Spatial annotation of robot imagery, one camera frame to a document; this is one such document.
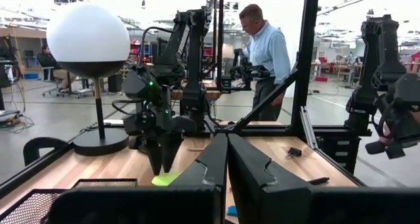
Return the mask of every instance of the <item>small blue object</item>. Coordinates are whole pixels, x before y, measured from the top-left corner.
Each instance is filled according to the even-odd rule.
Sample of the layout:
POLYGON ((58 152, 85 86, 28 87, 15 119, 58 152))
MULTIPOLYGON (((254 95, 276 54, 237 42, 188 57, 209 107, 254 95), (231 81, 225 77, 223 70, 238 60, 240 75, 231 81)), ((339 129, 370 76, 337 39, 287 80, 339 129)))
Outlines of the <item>small blue object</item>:
POLYGON ((24 75, 24 79, 38 79, 38 74, 36 73, 27 73, 24 75))
POLYGON ((238 213, 236 212, 236 207, 235 206, 230 206, 228 208, 228 214, 227 215, 232 216, 232 217, 237 217, 238 213))

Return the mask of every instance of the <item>light blue shirt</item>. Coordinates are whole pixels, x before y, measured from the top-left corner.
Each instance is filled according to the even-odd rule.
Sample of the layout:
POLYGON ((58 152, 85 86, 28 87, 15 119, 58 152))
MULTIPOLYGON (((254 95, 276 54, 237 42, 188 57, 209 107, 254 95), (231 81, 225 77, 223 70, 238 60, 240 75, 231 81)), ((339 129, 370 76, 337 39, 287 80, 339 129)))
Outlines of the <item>light blue shirt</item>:
POLYGON ((253 66, 262 65, 272 77, 275 84, 281 84, 290 74, 290 60, 287 53, 283 32, 268 22, 262 29, 251 37, 245 54, 253 66))

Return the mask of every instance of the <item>white spherical lamp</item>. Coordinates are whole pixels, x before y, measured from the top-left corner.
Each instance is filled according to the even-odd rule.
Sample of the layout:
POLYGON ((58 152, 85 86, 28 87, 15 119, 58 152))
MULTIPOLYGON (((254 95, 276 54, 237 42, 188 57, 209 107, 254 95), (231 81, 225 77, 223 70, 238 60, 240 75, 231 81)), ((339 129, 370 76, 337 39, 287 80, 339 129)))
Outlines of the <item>white spherical lamp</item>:
POLYGON ((57 11, 48 24, 47 43, 64 69, 83 78, 106 78, 124 65, 130 38, 117 15, 92 3, 57 11))
POLYGON ((88 131, 73 140, 74 151, 100 156, 122 150, 128 135, 104 127, 100 78, 114 75, 129 56, 130 39, 124 23, 108 9, 92 3, 72 3, 58 10, 47 28, 47 43, 63 69, 93 78, 98 132, 88 131))

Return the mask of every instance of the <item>lamp shade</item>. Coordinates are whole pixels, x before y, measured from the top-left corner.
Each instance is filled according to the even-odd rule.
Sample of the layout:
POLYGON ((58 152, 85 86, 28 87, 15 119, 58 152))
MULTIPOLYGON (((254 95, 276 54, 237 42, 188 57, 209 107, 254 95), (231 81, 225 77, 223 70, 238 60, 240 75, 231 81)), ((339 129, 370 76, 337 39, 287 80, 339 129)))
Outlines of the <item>lamp shade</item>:
POLYGON ((65 70, 83 78, 115 74, 130 52, 129 33, 119 17, 85 2, 57 10, 47 27, 47 43, 65 70))

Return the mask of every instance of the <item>dark pants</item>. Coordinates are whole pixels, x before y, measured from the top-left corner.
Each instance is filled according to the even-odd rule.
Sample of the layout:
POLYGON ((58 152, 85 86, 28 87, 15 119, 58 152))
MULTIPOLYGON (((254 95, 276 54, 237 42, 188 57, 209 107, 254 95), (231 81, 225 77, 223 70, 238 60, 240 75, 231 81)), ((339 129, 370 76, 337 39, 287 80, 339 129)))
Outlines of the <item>dark pants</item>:
MULTIPOLYGON (((274 78, 260 79, 255 84, 255 94, 252 108, 254 109, 260 102, 262 102, 273 90, 276 88, 274 85, 274 78)), ((253 121, 259 122, 275 122, 277 121, 282 105, 271 106, 270 104, 263 108, 258 117, 253 118, 253 121)))

